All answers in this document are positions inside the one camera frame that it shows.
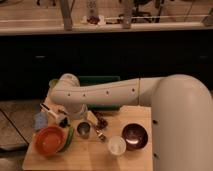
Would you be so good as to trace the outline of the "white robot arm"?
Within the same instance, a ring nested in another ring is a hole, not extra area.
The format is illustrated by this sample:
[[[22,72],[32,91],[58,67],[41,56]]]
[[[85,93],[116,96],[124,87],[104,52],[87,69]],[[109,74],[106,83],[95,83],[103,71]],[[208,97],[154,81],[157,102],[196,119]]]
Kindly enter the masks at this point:
[[[153,171],[213,171],[213,97],[192,76],[81,86],[74,75],[64,74],[50,98],[78,113],[85,105],[149,106]]]

